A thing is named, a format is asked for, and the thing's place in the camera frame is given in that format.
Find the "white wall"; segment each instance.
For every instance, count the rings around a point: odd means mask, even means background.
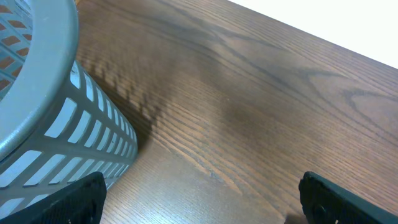
[[[398,0],[230,0],[398,68]]]

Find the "tabletop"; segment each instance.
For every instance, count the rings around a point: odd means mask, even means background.
[[[305,223],[308,170],[398,215],[398,70],[227,0],[78,11],[139,141],[102,223]]]

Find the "black object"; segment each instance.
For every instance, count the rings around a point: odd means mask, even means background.
[[[105,197],[104,177],[94,172],[0,220],[0,224],[100,223]]]
[[[303,212],[309,224],[398,223],[398,217],[395,215],[314,172],[304,174],[298,189]]]

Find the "brown wooden surface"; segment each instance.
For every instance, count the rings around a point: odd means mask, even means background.
[[[103,223],[305,223],[306,170],[398,215],[396,69],[225,0],[78,9],[77,59],[139,135]]]

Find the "wood grain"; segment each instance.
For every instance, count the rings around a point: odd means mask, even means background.
[[[225,0],[78,9],[77,59],[139,134],[103,223],[304,223],[307,170],[398,215],[396,69]]]

